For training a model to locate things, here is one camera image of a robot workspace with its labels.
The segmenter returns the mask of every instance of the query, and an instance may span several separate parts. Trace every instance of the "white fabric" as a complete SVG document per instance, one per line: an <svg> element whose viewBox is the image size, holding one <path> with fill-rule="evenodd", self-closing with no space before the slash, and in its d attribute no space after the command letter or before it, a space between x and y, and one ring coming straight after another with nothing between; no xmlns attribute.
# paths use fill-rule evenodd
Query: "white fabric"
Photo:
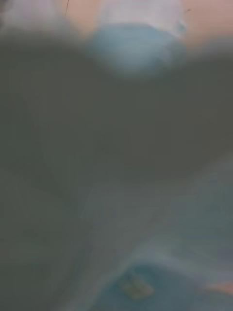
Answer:
<svg viewBox="0 0 233 311"><path fill-rule="evenodd" d="M180 0L104 0L100 24L143 23L180 36L185 30Z"/></svg>

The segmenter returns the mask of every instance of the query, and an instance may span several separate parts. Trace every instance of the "white object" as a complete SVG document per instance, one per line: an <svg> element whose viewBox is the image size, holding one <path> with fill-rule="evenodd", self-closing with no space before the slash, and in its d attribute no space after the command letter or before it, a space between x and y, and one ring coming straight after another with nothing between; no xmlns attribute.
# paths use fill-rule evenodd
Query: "white object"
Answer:
<svg viewBox="0 0 233 311"><path fill-rule="evenodd" d="M2 16L4 28L55 31L62 18L57 0L11 0Z"/></svg>
<svg viewBox="0 0 233 311"><path fill-rule="evenodd" d="M185 30L180 0L103 0L100 24L142 23L181 36Z"/></svg>

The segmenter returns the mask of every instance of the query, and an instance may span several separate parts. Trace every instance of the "light blue fabric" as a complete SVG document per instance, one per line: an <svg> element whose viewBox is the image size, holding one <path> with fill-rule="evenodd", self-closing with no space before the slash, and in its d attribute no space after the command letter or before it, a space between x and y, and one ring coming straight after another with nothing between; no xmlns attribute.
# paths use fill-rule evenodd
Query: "light blue fabric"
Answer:
<svg viewBox="0 0 233 311"><path fill-rule="evenodd" d="M184 44L173 35L144 24L99 28L86 51L117 74L157 75L186 59Z"/></svg>

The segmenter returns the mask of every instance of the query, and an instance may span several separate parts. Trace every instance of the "light blue object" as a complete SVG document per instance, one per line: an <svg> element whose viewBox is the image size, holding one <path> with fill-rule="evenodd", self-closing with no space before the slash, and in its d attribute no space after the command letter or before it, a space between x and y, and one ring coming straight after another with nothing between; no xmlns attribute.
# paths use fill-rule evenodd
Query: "light blue object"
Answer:
<svg viewBox="0 0 233 311"><path fill-rule="evenodd" d="M122 284L137 276L153 288L153 293L132 299ZM188 311L197 300L200 288L193 280L153 265L139 265L126 271L106 288L91 311Z"/></svg>
<svg viewBox="0 0 233 311"><path fill-rule="evenodd" d="M94 33L86 50L115 73L130 76L157 75L186 59L178 38L146 24L105 25Z"/></svg>

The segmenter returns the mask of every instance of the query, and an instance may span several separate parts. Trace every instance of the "dark gray fabric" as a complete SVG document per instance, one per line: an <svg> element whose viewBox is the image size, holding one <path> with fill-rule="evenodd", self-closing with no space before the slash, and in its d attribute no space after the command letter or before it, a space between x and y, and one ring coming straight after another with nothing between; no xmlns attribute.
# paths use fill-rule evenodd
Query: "dark gray fabric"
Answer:
<svg viewBox="0 0 233 311"><path fill-rule="evenodd" d="M169 241L155 261L187 266L172 250L196 241L168 228L187 187L232 151L232 74L218 58L122 81L50 38L2 42L1 310L86 310L155 237Z"/></svg>

